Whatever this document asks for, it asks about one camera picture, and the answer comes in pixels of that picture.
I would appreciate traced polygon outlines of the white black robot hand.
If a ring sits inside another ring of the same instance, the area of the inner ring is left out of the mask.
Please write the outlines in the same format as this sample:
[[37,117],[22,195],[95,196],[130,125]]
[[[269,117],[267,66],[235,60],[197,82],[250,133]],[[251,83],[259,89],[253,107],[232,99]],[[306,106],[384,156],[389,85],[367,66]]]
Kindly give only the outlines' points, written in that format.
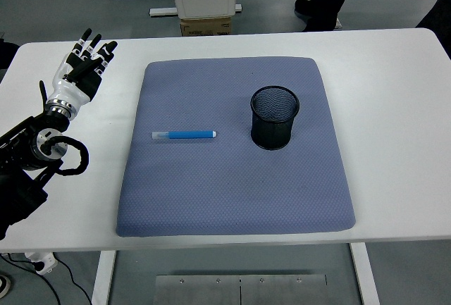
[[47,108],[60,106],[74,116],[96,95],[118,43],[99,46],[101,35],[91,34],[92,30],[87,29],[63,58],[52,81],[54,90],[46,100]]

